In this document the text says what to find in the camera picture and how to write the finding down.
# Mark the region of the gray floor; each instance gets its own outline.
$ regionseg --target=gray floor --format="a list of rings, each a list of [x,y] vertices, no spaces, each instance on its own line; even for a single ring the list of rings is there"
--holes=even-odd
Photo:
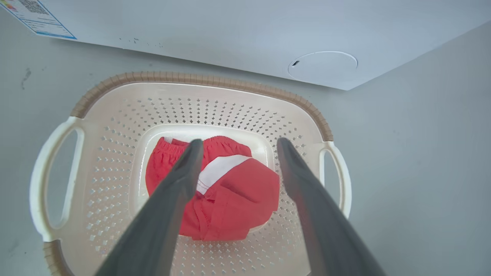
[[[347,92],[37,37],[3,10],[0,26],[2,275],[49,275],[28,208],[43,142],[99,81],[147,70],[225,76],[306,97],[350,168],[350,221],[388,275],[491,275],[491,23]],[[64,197],[63,164],[71,161],[70,150],[60,154],[54,201]]]

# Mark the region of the elastic waistband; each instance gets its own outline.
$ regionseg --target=elastic waistband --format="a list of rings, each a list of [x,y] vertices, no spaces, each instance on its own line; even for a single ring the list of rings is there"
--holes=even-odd
[[[155,149],[159,149],[161,151],[166,151],[168,153],[173,153],[173,154],[182,154],[188,147],[188,144],[189,144],[188,142],[182,142],[176,139],[171,140],[166,137],[161,137],[157,142],[157,146],[155,146]],[[229,137],[215,136],[205,139],[203,141],[203,148],[206,149],[210,145],[217,145],[217,144],[236,145],[238,143],[230,139]]]

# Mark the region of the circular panel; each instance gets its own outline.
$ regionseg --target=circular panel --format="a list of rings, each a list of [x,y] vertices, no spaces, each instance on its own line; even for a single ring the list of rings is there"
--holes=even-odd
[[[288,66],[288,74],[308,83],[339,82],[354,78],[357,67],[357,59],[348,53],[322,51],[293,60]]]

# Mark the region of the white stripe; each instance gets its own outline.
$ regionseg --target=white stripe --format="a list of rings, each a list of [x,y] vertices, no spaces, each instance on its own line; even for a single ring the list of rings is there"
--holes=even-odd
[[[201,194],[205,194],[216,181],[222,178],[222,176],[249,158],[251,157],[239,154],[215,158],[213,161],[209,162],[199,174],[196,190]]]

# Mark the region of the basket rim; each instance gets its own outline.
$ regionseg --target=basket rim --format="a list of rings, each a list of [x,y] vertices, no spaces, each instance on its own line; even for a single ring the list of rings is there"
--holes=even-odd
[[[321,132],[322,139],[324,141],[334,141],[329,124],[322,116],[321,112],[312,103],[297,94],[259,83],[250,83],[216,76],[204,76],[176,72],[130,72],[110,77],[100,82],[97,86],[93,87],[85,95],[83,95],[73,108],[70,116],[84,118],[91,107],[100,98],[102,98],[110,91],[130,83],[195,84],[202,86],[227,88],[263,96],[269,96],[292,103],[300,107],[302,110],[307,112],[307,114],[314,120],[319,131]],[[74,276],[63,257],[60,243],[60,240],[44,243],[43,251],[45,260],[48,264],[48,268],[50,269],[51,275]]]

